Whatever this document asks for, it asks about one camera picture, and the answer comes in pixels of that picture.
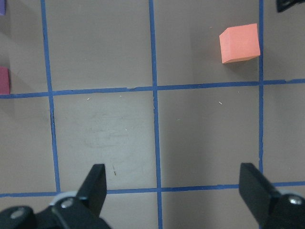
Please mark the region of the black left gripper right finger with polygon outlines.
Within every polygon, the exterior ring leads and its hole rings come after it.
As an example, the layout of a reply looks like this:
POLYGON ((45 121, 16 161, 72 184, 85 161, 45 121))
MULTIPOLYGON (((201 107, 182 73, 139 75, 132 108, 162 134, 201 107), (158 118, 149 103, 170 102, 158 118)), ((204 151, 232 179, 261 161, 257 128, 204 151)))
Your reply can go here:
POLYGON ((279 200, 279 192, 252 163, 241 163, 239 194, 258 224, 266 224, 279 200))

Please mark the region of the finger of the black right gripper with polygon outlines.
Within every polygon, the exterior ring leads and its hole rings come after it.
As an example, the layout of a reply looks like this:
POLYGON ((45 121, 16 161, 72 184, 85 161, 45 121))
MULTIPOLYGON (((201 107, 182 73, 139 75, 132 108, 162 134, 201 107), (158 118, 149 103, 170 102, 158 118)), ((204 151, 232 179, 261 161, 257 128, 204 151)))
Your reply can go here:
POLYGON ((302 4, 305 0, 276 0, 276 10, 278 13, 284 12, 294 5, 302 4))

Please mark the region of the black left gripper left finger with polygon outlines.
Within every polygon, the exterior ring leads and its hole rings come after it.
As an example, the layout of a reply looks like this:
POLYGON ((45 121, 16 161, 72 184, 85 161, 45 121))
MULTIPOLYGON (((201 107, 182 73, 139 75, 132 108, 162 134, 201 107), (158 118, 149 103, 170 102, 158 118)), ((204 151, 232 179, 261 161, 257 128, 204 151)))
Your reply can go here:
POLYGON ((107 195, 104 164, 94 164, 79 188, 76 198, 95 216, 99 216, 107 195))

